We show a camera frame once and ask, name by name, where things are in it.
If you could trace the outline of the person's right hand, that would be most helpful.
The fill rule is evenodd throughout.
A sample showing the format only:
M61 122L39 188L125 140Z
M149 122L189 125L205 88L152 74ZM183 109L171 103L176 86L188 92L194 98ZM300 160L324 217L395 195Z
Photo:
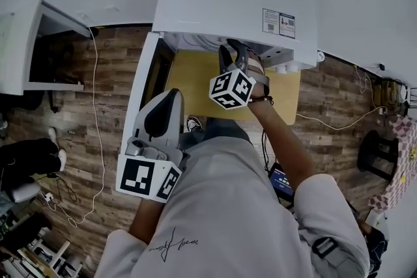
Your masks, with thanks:
M253 50L248 50L248 74L255 80L252 98L269 95L269 82L261 58Z

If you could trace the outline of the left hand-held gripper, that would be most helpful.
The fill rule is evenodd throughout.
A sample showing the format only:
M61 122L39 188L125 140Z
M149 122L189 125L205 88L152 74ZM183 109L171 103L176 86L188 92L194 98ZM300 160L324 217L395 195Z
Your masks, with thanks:
M129 138L126 152L119 155L117 191L167 202L183 173L183 153L172 148L178 146L183 118L184 99L178 89L155 96L139 110L134 137Z

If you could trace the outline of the person's blue jeans legs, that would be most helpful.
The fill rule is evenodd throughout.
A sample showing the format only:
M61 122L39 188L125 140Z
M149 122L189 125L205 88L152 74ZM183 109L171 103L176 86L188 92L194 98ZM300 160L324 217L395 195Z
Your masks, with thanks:
M208 118L202 131L180 135L179 148L193 158L257 155L248 134L233 120Z

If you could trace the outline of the white chair seat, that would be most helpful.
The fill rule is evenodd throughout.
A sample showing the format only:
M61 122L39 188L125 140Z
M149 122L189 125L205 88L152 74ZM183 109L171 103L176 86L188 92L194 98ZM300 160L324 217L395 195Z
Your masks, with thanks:
M38 182L21 184L20 186L8 191L9 197L15 203L31 200L40 193L41 187Z

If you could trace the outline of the pink checked tablecloth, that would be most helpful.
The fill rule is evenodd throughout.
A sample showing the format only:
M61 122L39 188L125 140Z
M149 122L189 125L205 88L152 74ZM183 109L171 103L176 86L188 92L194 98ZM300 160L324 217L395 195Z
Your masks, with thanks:
M397 167L386 189L368 200L368 206L378 214L395 207L417 180L417 120L398 115L390 125L399 140Z

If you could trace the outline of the person's left forearm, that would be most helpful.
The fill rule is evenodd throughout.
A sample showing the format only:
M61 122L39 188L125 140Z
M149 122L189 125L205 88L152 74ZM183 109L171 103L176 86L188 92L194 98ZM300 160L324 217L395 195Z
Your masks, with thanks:
M158 226L164 206L165 204L161 202L141 199L128 233L149 244Z

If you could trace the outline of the black office chair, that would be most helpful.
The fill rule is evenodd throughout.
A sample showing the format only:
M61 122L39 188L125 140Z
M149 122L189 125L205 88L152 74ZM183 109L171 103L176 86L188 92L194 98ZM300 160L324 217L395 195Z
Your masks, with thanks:
M82 84L75 77L63 73L74 56L74 45L65 44L60 49L53 49L46 38L35 42L30 69L30 82Z

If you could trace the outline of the white desk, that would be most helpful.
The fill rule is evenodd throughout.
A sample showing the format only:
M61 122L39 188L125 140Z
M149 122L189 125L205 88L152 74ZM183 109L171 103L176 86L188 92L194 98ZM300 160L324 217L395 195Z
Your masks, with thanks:
M0 14L0 94L21 96L27 90L82 91L81 83L30 80L35 40L67 31L92 37L87 26L44 0L28 0L17 11Z

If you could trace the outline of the person's left patterned sneaker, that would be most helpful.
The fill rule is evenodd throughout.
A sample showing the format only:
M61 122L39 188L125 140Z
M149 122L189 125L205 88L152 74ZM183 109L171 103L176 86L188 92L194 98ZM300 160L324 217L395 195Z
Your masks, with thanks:
M193 132L193 131L202 131L203 127L201 125L201 122L199 121L198 118L196 118L195 116L189 115L186 119L186 127L188 132Z

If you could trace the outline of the person's right forearm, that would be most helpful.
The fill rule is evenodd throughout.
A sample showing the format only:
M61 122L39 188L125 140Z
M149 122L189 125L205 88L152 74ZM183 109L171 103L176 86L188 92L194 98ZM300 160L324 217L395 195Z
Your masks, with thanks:
M297 190L303 181L317 174L311 156L270 101L256 99L248 107L262 125L290 186Z

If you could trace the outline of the person's white shirt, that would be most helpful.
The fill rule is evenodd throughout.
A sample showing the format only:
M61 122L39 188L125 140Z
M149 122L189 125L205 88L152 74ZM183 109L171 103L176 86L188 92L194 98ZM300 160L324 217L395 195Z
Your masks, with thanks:
M366 278L366 242L334 178L316 174L285 209L259 156L193 158L149 244L108 236L95 278Z

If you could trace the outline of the wooden shelf rack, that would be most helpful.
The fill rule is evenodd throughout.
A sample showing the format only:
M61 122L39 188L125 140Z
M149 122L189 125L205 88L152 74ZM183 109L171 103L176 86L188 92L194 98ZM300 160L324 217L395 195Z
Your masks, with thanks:
M35 213L17 220L13 212L0 217L0 272L20 278L80 278L83 262L68 250L70 242L54 245L53 226Z

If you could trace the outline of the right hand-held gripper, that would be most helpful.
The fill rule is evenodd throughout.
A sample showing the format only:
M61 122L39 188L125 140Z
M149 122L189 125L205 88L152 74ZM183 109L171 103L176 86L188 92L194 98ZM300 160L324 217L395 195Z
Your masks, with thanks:
M228 38L227 43L236 51L237 66L248 65L248 47L242 42ZM222 73L210 80L208 97L220 107L231 110L247 106L255 80L233 65L229 50L221 45L218 50L220 71Z

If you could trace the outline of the wooden table with black base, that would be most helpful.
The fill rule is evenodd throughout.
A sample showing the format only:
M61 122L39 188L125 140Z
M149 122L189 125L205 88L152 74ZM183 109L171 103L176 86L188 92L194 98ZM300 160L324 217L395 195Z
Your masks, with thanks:
M184 96L187 115L254 122L247 107L225 110L209 98L209 83L219 74L218 56L213 53L180 50L173 59L166 89L177 88ZM300 72L277 74L267 70L274 109L288 125L296 119L300 90Z

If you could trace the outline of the black round stool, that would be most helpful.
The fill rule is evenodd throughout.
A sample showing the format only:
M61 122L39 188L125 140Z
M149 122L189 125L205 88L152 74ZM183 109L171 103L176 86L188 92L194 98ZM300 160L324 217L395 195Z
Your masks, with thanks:
M387 182L391 182L397 169L397 160L399 157L398 144L398 138L392 140L386 139L381 137L376 130L371 130L361 142L358 152L357 168L361 172L367 171ZM384 172L373 165L378 158L386 160L393 165L391 173Z

